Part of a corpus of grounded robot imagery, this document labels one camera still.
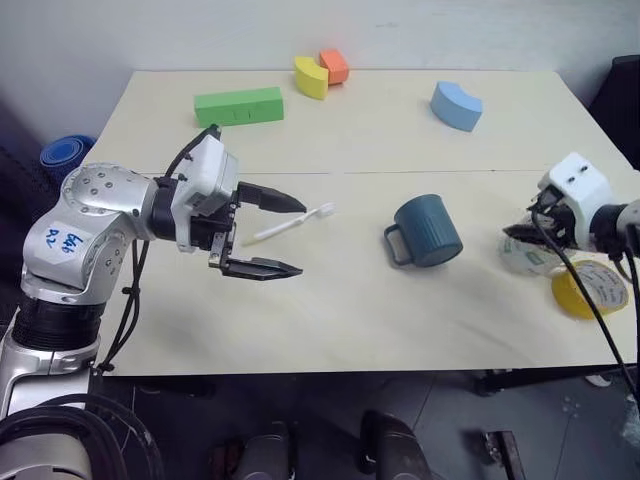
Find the green foam block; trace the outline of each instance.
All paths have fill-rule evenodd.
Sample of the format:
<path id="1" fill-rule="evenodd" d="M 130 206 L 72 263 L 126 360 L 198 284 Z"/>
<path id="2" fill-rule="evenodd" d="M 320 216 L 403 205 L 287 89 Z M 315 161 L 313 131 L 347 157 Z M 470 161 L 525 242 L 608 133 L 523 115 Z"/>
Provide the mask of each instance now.
<path id="1" fill-rule="evenodd" d="M 280 87 L 196 95 L 194 107 L 200 127 L 272 122 L 284 118 Z"/>

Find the foam block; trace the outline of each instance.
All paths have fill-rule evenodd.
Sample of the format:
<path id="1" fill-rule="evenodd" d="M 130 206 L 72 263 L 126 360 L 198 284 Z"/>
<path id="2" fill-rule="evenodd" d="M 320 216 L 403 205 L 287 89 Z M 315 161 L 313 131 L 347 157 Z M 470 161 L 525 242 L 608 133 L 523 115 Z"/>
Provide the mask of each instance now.
<path id="1" fill-rule="evenodd" d="M 346 82 L 349 65 L 335 48 L 320 52 L 320 66 L 329 70 L 329 85 Z"/>
<path id="2" fill-rule="evenodd" d="M 244 125 L 284 118 L 279 87 L 196 95 L 194 108 L 200 127 L 208 127 L 212 123 Z"/>
<path id="3" fill-rule="evenodd" d="M 329 90 L 329 70 L 318 65 L 311 57 L 295 57 L 296 85 L 302 93 L 324 100 Z"/>
<path id="4" fill-rule="evenodd" d="M 470 132 L 482 115 L 482 100 L 465 93 L 457 83 L 438 82 L 431 110 L 450 127 Z"/>

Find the curved blue block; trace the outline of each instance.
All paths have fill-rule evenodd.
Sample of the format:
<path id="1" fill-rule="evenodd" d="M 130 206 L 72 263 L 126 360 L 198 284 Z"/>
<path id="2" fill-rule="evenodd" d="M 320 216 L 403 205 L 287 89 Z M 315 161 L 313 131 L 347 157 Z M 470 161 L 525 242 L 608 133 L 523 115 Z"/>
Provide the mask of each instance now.
<path id="1" fill-rule="evenodd" d="M 482 100 L 466 94 L 457 83 L 438 82 L 431 110 L 447 125 L 470 132 L 482 115 Z"/>

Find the blue mug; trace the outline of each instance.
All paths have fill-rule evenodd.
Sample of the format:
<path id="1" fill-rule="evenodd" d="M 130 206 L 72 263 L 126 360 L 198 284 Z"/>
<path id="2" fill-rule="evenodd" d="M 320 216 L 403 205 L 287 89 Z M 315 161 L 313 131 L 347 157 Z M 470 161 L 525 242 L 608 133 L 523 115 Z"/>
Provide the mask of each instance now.
<path id="1" fill-rule="evenodd" d="M 396 265 L 413 263 L 416 267 L 431 267 L 451 260 L 462 251 L 462 241 L 456 232 L 442 198 L 421 195 L 401 206 L 393 217 L 394 225 L 384 230 L 384 237 Z M 389 234 L 398 230 L 408 257 L 398 259 Z"/>

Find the white table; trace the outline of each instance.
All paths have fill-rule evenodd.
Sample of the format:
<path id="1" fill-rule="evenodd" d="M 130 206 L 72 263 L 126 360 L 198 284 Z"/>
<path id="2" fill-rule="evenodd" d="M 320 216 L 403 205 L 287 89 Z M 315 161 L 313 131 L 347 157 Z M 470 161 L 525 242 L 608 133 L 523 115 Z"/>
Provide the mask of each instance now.
<path id="1" fill-rule="evenodd" d="M 473 133 L 430 112 L 438 80 L 483 99 Z M 288 72 L 137 72 L 88 161 L 159 174 L 198 132 L 194 94 L 268 86 L 282 89 L 284 121 L 223 129 L 242 178 L 309 207 L 333 201 L 337 213 L 242 247 L 289 216 L 240 210 L 234 256 L 304 268 L 287 280 L 223 278 L 207 267 L 206 252 L 154 242 L 140 322 L 114 373 L 613 362 L 597 324 L 565 316 L 548 279 L 511 274 L 496 255 L 501 228 L 521 218 L 543 172 L 570 151 L 600 168 L 621 201 L 640 191 L 638 175 L 554 73 L 355 71 L 322 102 L 299 94 Z M 392 268 L 382 231 L 402 203 L 424 193 L 443 197 L 464 251 L 441 267 Z M 130 279 L 123 269 L 103 317 L 102 353 L 123 309 L 119 288 Z M 635 361 L 632 306 L 607 319 L 623 357 Z"/>

